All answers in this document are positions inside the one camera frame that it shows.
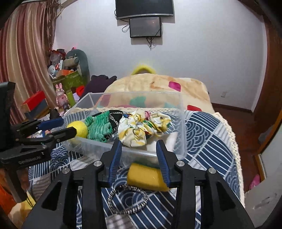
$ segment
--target black and white rope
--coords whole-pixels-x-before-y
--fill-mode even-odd
[[[118,126],[118,122],[114,119],[114,117],[113,116],[111,116],[112,114],[123,114],[123,112],[113,112],[113,113],[110,113],[109,114],[109,118],[111,119],[111,120],[113,120],[115,123],[116,123],[116,126]]]
[[[132,208],[129,208],[129,209],[126,209],[126,210],[118,210],[116,209],[114,206],[113,206],[113,198],[114,196],[117,194],[117,193],[120,193],[124,190],[129,190],[129,191],[133,191],[133,192],[137,192],[137,193],[140,193],[141,195],[143,195],[143,198],[142,198],[142,202],[137,204],[136,206],[132,207]],[[114,188],[110,194],[109,194],[109,197],[108,197],[108,206],[110,208],[110,210],[112,211],[113,214],[117,214],[117,215],[131,215],[131,214],[134,214],[134,213],[137,213],[139,211],[141,211],[146,205],[147,205],[147,202],[149,200],[149,197],[148,195],[146,194],[145,191],[137,188],[137,187],[134,187],[134,186],[129,186],[127,184],[122,184],[122,185],[119,185],[117,186],[116,188]]]

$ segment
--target pink bunny figurine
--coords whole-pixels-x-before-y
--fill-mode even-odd
[[[59,85],[56,84],[56,103],[59,106],[59,108],[63,108],[64,111],[69,109],[68,105],[68,97],[65,94],[65,91],[63,89],[62,84],[60,83]]]

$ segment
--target dark purple cloth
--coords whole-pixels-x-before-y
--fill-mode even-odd
[[[85,86],[80,98],[83,98],[87,93],[103,93],[113,82],[116,81],[116,76],[108,78],[105,75],[91,76],[91,81]]]

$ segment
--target white door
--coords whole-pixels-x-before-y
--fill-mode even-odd
[[[258,186],[246,193],[245,205],[255,228],[261,226],[282,195],[282,163]]]
[[[280,163],[282,163],[282,125],[278,129],[271,143],[261,154],[261,160],[266,177],[274,174]]]

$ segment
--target yellow tennis ball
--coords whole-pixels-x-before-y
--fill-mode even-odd
[[[76,136],[77,137],[87,138],[88,129],[87,129],[87,126],[85,125],[84,122],[74,121],[74,122],[71,122],[67,126],[67,128],[69,128],[69,127],[74,127],[76,129]]]

